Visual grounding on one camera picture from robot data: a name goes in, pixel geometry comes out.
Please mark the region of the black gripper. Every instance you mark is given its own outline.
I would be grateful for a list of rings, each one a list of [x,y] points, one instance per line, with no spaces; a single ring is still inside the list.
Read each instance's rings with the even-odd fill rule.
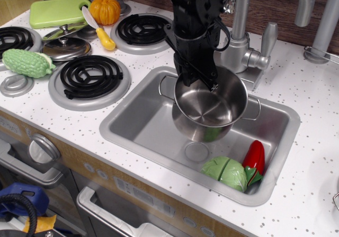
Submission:
[[[182,75],[183,84],[191,86],[201,81],[209,91],[218,87],[218,72],[213,59],[215,50],[211,46],[210,30],[199,35],[179,31],[173,25],[164,27],[165,40],[174,50],[174,64],[178,75]]]

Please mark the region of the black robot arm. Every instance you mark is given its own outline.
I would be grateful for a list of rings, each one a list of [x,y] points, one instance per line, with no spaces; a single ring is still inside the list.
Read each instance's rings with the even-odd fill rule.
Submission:
[[[221,20],[224,0],[171,0],[174,19],[164,28],[174,50],[174,64],[185,86],[201,80],[210,91],[218,87],[213,55],[230,44],[230,32]]]

